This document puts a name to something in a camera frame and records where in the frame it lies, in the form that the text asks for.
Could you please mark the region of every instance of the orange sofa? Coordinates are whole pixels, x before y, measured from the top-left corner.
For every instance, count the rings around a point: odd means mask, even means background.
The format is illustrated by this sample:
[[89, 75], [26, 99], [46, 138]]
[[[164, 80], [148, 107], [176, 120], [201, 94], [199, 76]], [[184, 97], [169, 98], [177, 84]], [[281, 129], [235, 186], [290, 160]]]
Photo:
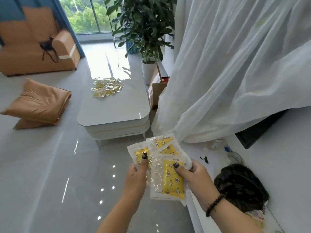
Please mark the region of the orange sofa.
[[[0, 49], [0, 72], [6, 76], [44, 73], [76, 69], [80, 53], [71, 33], [59, 30], [52, 10], [48, 7], [23, 7], [25, 21], [0, 22], [0, 37], [4, 46]], [[55, 63], [44, 50], [40, 42], [54, 37], [52, 46], [57, 55]], [[49, 51], [54, 60], [56, 55]]]

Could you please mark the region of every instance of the white plant pot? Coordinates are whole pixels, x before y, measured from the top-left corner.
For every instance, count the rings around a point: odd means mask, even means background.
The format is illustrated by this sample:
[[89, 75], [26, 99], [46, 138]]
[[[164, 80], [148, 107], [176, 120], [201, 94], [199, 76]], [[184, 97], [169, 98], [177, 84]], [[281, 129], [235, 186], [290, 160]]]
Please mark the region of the white plant pot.
[[145, 64], [142, 62], [142, 76], [144, 77], [144, 82], [146, 85], [150, 85], [155, 67], [155, 62], [153, 64]]

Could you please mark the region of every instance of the white sheer curtain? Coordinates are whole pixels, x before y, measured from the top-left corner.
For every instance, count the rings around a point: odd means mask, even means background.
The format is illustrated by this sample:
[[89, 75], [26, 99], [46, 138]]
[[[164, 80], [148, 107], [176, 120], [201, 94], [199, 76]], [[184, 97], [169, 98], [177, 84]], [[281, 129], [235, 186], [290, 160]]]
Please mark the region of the white sheer curtain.
[[154, 135], [204, 142], [311, 105], [310, 0], [193, 0], [186, 23], [178, 1]]

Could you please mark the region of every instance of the potted plant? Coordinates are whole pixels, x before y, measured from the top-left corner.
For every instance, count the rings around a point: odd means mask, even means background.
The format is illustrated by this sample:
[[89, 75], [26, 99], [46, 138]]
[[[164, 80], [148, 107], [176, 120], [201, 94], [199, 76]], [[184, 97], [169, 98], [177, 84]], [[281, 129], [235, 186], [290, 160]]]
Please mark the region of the potted plant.
[[177, 0], [116, 0], [108, 8], [107, 15], [119, 11], [115, 19], [113, 36], [120, 36], [122, 42], [132, 42], [132, 47], [137, 47], [142, 54], [142, 72], [145, 84], [149, 85], [157, 60], [163, 60], [161, 46], [174, 47], [165, 41], [165, 35], [173, 36], [174, 14], [173, 4]]

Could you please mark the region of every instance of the white coffee table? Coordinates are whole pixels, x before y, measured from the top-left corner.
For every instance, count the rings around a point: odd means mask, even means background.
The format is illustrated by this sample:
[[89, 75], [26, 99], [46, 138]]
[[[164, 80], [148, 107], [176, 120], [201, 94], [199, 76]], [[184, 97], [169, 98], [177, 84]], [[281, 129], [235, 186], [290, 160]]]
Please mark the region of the white coffee table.
[[142, 76], [141, 56], [118, 55], [118, 62], [107, 59], [101, 77], [122, 80], [124, 88], [113, 96], [93, 98], [92, 84], [85, 87], [77, 121], [96, 140], [143, 134], [150, 127], [150, 104]]

